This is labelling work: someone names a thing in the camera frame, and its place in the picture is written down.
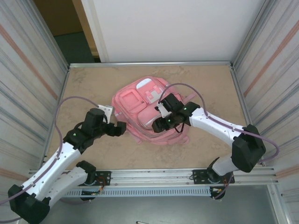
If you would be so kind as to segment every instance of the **backpack pocket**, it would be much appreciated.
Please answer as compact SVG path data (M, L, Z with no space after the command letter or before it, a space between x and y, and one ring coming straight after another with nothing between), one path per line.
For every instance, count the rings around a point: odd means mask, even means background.
M146 107L146 102L135 89L125 90L120 94L120 102L129 113L138 113Z
M136 85L136 89L148 104L152 104L159 100L165 88L156 80L145 78Z

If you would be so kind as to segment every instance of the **floor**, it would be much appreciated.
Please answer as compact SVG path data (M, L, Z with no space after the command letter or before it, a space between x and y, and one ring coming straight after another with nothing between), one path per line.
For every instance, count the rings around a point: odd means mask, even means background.
M207 110L232 123L245 125L243 113L235 91L228 66L158 66L117 68L73 68L64 93L83 96L98 104L111 104L112 96L122 87L144 76L162 77L170 83L187 83L199 90L206 101ZM187 96L192 93L187 87L178 87ZM192 100L201 105L199 97ZM93 106L85 101L72 99L65 102L57 124L63 136ZM157 146L148 142L137 144L128 134L121 137L103 136L97 139L69 168L78 161L86 160L97 169L131 168L200 168L208 166L216 157L231 153L220 139L198 128L191 127L188 144ZM48 155L59 145L55 131Z
M84 32L55 36L68 64L94 63Z
M96 198L57 202L42 224L278 224L267 186L230 186L221 201L206 196Z

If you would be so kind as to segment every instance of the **white tag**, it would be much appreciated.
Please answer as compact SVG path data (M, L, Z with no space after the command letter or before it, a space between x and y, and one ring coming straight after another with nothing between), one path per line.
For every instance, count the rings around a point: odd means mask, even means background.
M147 83L149 83L149 82L151 82L151 81L152 81L152 80L151 80L150 78L146 78L146 79L142 80L140 83L138 83L138 84L136 85L136 89L139 89L139 88L145 86Z

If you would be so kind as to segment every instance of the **cable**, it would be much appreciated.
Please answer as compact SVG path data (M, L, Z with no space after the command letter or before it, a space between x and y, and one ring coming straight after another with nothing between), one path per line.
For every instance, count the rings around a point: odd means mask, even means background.
M260 136L260 135L258 135L258 134L254 134L254 133L246 132L246 131L241 130L241 129L238 129L238 128L234 128L234 127L232 127L232 126L229 126L229 125L227 125L227 124L224 124L224 123L222 123L221 121L218 121L217 119L212 118L211 116L209 116L208 112L206 111L206 103L205 103L204 98L202 97L202 95L201 95L196 89L194 89L192 86L190 86L190 85L188 85L188 84L185 84L185 83L174 83L174 84L171 84L171 85L167 86L167 87L165 88L165 90L162 92L162 94L161 94L161 96L160 96L160 99L159 99L158 103L161 102L161 99L162 99L162 96L164 95L164 93L165 93L170 87L172 87L172 86L174 86L174 85L184 85L184 86L187 86L187 87L191 88L193 91L195 91L195 92L197 93L197 95L200 97L201 101L202 101L202 107L203 107L203 109L204 109L204 113L205 113L205 115L206 115L207 118L211 119L212 121L216 122L217 124L220 124L220 125L222 125L222 126L224 126L224 127L229 128L229 129L231 129L231 130L233 130L233 131L237 131L237 132L240 132L240 133L243 133L243 134L251 135L251 136L253 136L253 137L255 137L255 138L262 139L262 140L267 141L268 143L271 143L272 145L274 145L274 147L276 148L276 152L275 152L275 154L273 154L272 156L270 156L270 157L268 157L268 158L266 158L266 159L260 160L260 162L265 162L265 161L268 161L268 160L272 160L272 159L274 159L274 158L279 154L279 152L280 152L280 148L279 148L279 146L278 146L274 141L272 141L272 140L270 140L270 139L268 139L268 138L265 138L265 137L263 137L263 136Z
M106 180L105 180L105 178L102 177L102 176L98 176L98 178L100 178L100 179L103 180L103 183L104 183L104 186L103 186L103 187L105 187L105 186L106 186Z
M85 100L91 104L93 104L94 106L98 107L98 105L96 103L94 103L93 101L85 98L85 97L79 97L79 96L71 96L71 97L67 97L65 99L63 99L57 106L56 110L55 110L55 114L54 114L54 127L56 128L57 132L58 132L58 135L59 135L59 150L57 152L57 156L56 158L53 160L53 162L49 165L49 167L47 169L45 169L45 171L43 171L43 173L38 177L36 178L34 181L33 181L33 184L30 184L28 185L25 189L21 190L19 193L3 200L3 201L0 201L0 205L3 205L7 202L9 202L10 200L13 200L14 198L18 197L19 195L23 194L24 192L26 192L28 189L30 189L34 184L36 184L43 176L45 176L45 174L54 166L54 164L56 163L56 161L58 160L59 156L60 156L60 153L62 151L62 143L63 143L63 138L62 138L62 134L61 134L61 131L60 129L58 128L57 126L57 115L58 115L58 111L60 109L60 106L66 101L66 100L69 100L69 99L82 99L82 100ZM15 220L7 220L7 221L0 221L0 223L10 223L10 222L14 222Z
M99 184L101 185L101 188L99 189L99 192L100 192L101 190L104 189L104 185L101 183L101 181L99 179L97 179L97 182L99 182Z
M182 128L180 131L177 129L177 127L174 127L174 129L176 130L177 133L182 133L184 130L184 125L185 125L185 123L182 124Z
M227 188L228 188L230 182L232 181L233 176L234 176L234 174L233 174L233 172L232 172L232 174L230 175L230 178L229 178L229 181L228 181L227 185L226 185L225 188L220 192L219 195L217 195L216 197L213 197L214 200L217 199L218 197L220 197L221 195L224 194L224 192L227 190Z

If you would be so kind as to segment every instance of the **doorway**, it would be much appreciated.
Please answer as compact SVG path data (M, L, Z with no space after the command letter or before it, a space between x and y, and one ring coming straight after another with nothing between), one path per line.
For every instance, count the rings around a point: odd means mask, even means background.
M34 3L68 64L100 62L91 47L94 41L88 35L81 0L34 0Z

